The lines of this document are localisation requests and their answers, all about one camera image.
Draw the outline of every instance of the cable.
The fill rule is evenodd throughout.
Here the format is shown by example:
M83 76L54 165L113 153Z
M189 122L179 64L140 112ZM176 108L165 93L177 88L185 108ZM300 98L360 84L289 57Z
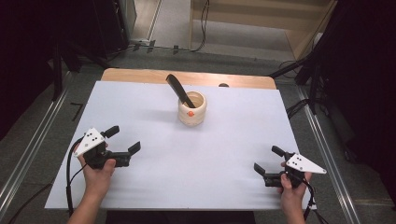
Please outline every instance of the cable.
M324 90L324 82L323 79L320 77L319 78L319 84L318 84L318 92L320 93L319 95L319 100L321 101L321 104L319 106L320 111L322 111L326 116L329 116L329 110L325 104L328 100L328 95L326 94Z
M76 177L76 175L78 175L79 172L81 172L87 165L88 165L88 163L85 163L85 165L83 165L83 166L81 167L81 169L79 169L79 170L73 175L72 179L70 180L70 184L72 184L74 177Z
M69 208L69 216L71 217L74 212L74 207L73 207L73 199L72 199L72 189L71 189L71 180L70 180L70 161L72 158L73 150L82 141L82 138L79 138L73 146L69 150L69 154L67 155L67 164L66 164L66 198L67 198L67 206Z
M168 47L155 47L155 46L140 46L139 48L147 48L147 49L171 49L171 50L173 50L172 48L168 48ZM178 51L187 51L187 52L193 52L193 50L191 50L191 49L177 49Z
M49 184L47 184L46 186L44 186L42 189L40 189L36 194L34 194L29 200L26 201L26 203L24 203L20 209L18 209L18 211L15 213L15 215L9 220L8 224L13 224L15 223L15 221L17 220L18 215L21 213L21 211L35 198L37 197L40 193L42 193L44 190L48 189L49 187L52 186L53 184L53 180L55 178L53 178L51 180L51 182Z
M192 52L198 51L201 48L203 48L205 46L205 42L206 42L206 23L207 23L207 15L209 14L209 0L206 1L204 9L202 10L202 14L201 14L201 29L202 29L202 42L201 45L197 48L197 49L193 49Z
M110 59L105 60L105 62L106 62L106 63L109 63L109 62L113 61L114 59L116 59L117 57L119 57L120 54L121 54L122 52L124 52L125 50L119 50L119 51L116 51L116 52L114 52L114 53L108 54L108 55L115 54L115 56L113 56L113 57L110 58ZM83 64L93 64L93 63L94 63L94 62L91 62L91 61L87 62L87 61L81 60L81 59L86 59L85 57L81 57L81 58L78 58L78 59L79 59Z
M286 109L286 112L288 113L288 118L291 119L297 112L299 112L304 106L308 105L310 102L309 99L303 99L299 101L297 104L292 105L288 109Z
M291 175L293 178L296 178L296 179L300 180L302 183L304 183L308 187L308 191L311 194L311 196L309 198L309 201L308 201L308 206L306 207L305 212L304 212L304 220L306 220L308 218L309 212L311 211L312 205L315 205L315 202L314 202L314 194L315 194L314 188L312 188L312 186L308 183L308 181L306 181L305 178L301 179L300 177L298 177L297 175L294 175L293 173L288 173L288 175ZM313 211L317 215L317 218L318 218L318 220L319 220L319 222L321 224L324 224L324 223L329 224L329 222L326 219L324 219L323 216L321 216L319 214L317 209L314 209Z
M296 61L285 61L285 62L283 62L283 63L288 63L288 62L294 62L294 63L292 63L292 64L290 64L290 65L288 65L288 66L286 66L285 68L282 68L282 69L280 69L280 66L283 64L283 63L281 63L279 65L279 67L278 67L278 70L275 71L274 73L268 75L268 77L272 77L272 78L277 78L277 77L280 77L280 76L287 77L287 76L285 76L285 73L287 73L287 72L289 72L291 70L293 70L294 73L298 74L294 69L300 67L301 65L304 65L305 62L309 61L312 58L312 54L314 53L314 51L315 51L315 38L312 39L311 51L305 57L303 57L300 60L296 60Z
M296 62L297 62L297 61L293 61L293 60L285 61L285 62L281 63L281 64L277 67L277 69L280 69L284 63L296 63ZM286 77L286 78L294 78L294 77L288 77L288 76L286 76L285 74L282 74L282 76L283 76L283 77Z

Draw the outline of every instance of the hand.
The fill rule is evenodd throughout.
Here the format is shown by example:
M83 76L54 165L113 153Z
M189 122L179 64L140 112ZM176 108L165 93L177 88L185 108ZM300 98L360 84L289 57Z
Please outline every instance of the hand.
M86 164L82 155L78 157L81 166ZM93 170L90 166L83 169L85 177L85 192L78 208L69 218L68 224L93 224L102 200L110 187L111 176L114 173L116 160L107 160L102 170Z
M86 164L82 155L78 157L81 166ZM85 177L84 197L92 197L100 202L105 198L110 187L111 176L115 171L116 160L109 159L106 161L102 170L93 170L89 165L83 169Z
M305 179L307 182L309 182L311 177L311 173L305 172ZM280 201L282 210L288 219L288 223L304 223L302 201L305 194L306 185L301 183L298 188L293 189L286 174L283 174L280 177L280 181L282 183L283 189L278 189L278 191L282 193Z

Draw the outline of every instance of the wooden table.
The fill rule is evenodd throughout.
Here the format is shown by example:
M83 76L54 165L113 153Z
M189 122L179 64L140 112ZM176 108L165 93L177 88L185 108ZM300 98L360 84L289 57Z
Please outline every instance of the wooden table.
M271 77L225 75L214 73L194 73L150 69L109 68L102 76L103 81L127 81L166 84L166 77L173 74L183 85L218 86L221 83L233 88L256 88L276 90Z
M178 120L177 97L165 84L170 73L186 91L205 94L208 109L198 126ZM231 88L218 88L220 83ZM103 131L113 125L120 125L120 132L106 140L109 150L124 151L137 141L142 148L131 158L130 167L118 168L113 175L102 202L105 209L280 209L279 194L264 186L253 164L279 172L283 158L271 151L272 146L298 152L285 106L270 77L107 69L92 90L71 145L90 127ZM66 157L67 153L46 208L67 208ZM71 174L80 169L78 160L72 160L70 167ZM74 205L84 188L83 175L77 175Z

